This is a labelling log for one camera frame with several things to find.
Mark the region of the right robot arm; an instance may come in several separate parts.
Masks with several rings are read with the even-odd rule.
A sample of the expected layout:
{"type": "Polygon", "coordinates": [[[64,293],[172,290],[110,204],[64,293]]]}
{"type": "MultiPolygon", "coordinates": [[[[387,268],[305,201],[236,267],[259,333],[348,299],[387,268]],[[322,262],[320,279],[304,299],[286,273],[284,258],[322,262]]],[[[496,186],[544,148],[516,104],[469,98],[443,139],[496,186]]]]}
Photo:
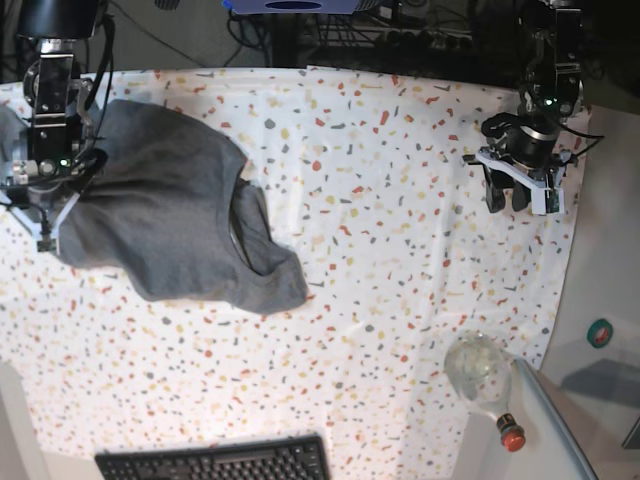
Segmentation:
{"type": "Polygon", "coordinates": [[[101,85],[113,78],[115,26],[104,1],[25,1],[20,37],[33,40],[37,57],[23,75],[31,109],[1,150],[1,205],[31,234],[39,252],[58,253],[63,222],[107,155],[98,149],[101,123],[91,117],[101,85]],[[85,77],[74,46],[105,32],[101,63],[85,77]]]}

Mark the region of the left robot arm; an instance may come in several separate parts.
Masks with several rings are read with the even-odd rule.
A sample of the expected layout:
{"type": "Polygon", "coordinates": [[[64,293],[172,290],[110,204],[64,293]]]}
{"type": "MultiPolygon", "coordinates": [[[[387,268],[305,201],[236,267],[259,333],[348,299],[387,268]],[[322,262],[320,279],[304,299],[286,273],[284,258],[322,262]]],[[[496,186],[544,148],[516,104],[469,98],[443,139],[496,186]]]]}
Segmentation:
{"type": "Polygon", "coordinates": [[[579,155],[556,144],[561,133],[577,133],[567,120],[582,97],[582,12],[574,1],[514,1],[512,16],[519,105],[481,124],[486,144],[464,162],[482,168],[490,213],[505,208],[507,193],[516,212],[562,213],[562,181],[579,155]]]}

